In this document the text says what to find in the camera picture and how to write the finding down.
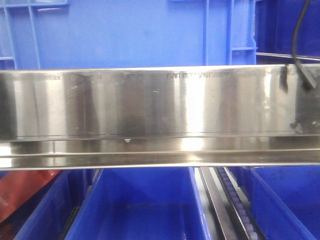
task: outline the blue plastic bin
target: blue plastic bin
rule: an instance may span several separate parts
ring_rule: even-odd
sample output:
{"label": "blue plastic bin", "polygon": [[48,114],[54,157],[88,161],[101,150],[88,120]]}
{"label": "blue plastic bin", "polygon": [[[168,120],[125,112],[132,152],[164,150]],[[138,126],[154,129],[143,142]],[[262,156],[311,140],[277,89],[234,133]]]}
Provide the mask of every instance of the blue plastic bin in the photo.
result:
{"label": "blue plastic bin", "polygon": [[93,169],[62,171],[8,219],[15,240],[56,240],[74,207],[86,197]]}
{"label": "blue plastic bin", "polygon": [[0,0],[0,69],[254,64],[255,0]]}
{"label": "blue plastic bin", "polygon": [[320,239],[320,166],[251,172],[251,213],[268,240]]}
{"label": "blue plastic bin", "polygon": [[187,167],[101,170],[66,240],[209,240]]}
{"label": "blue plastic bin", "polygon": [[[259,52],[291,54],[293,32],[304,0],[259,0],[256,3],[256,41]],[[320,56],[320,1],[312,0],[302,22],[297,52]]]}

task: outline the metal guide rail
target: metal guide rail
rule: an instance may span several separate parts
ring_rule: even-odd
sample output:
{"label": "metal guide rail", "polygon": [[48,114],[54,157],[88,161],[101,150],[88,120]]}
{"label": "metal guide rail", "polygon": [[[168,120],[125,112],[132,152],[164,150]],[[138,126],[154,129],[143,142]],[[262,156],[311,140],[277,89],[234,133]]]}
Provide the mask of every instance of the metal guide rail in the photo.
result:
{"label": "metal guide rail", "polygon": [[319,85],[293,65],[0,71],[0,170],[320,164]]}

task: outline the black wire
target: black wire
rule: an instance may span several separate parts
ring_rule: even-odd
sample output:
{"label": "black wire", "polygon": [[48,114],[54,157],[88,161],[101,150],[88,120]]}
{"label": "black wire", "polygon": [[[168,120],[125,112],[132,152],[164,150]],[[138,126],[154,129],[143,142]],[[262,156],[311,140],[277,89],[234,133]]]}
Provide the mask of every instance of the black wire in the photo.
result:
{"label": "black wire", "polygon": [[293,32],[293,37],[292,37],[292,58],[295,66],[297,67],[298,72],[300,73],[302,80],[303,80],[303,85],[307,90],[310,89],[315,89],[317,86],[317,82],[312,76],[312,74],[309,72],[309,70],[305,67],[302,66],[301,61],[297,58],[297,41],[298,41],[298,35],[299,35],[299,30],[302,21],[304,20],[304,17],[306,15],[306,12],[309,8],[311,0],[305,0],[303,9],[300,13],[300,16],[298,18],[298,21],[296,22],[296,25],[294,27],[294,32]]}

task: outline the blue plastic crate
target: blue plastic crate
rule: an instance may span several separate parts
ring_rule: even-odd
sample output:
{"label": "blue plastic crate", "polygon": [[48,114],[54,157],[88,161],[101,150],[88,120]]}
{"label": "blue plastic crate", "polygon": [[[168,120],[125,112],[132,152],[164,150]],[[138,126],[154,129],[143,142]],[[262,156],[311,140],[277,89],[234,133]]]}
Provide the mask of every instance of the blue plastic crate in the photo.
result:
{"label": "blue plastic crate", "polygon": [[93,169],[62,171],[32,196],[6,223],[14,226],[15,240],[56,240],[74,207],[86,197]]}
{"label": "blue plastic crate", "polygon": [[320,239],[320,166],[251,172],[251,213],[268,240]]}
{"label": "blue plastic crate", "polygon": [[[256,41],[259,52],[291,54],[295,25],[304,0],[259,0]],[[312,0],[299,31],[299,55],[320,56],[320,1]]]}
{"label": "blue plastic crate", "polygon": [[0,69],[256,62],[255,0],[0,0]]}
{"label": "blue plastic crate", "polygon": [[101,170],[66,240],[209,240],[194,171]]}

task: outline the red packaging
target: red packaging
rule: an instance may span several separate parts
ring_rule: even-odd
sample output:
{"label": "red packaging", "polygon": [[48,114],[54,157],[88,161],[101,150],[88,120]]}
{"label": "red packaging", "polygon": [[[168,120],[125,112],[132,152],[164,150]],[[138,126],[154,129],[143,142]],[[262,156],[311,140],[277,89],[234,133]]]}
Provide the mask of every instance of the red packaging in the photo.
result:
{"label": "red packaging", "polygon": [[53,179],[59,170],[11,171],[0,179],[0,223]]}

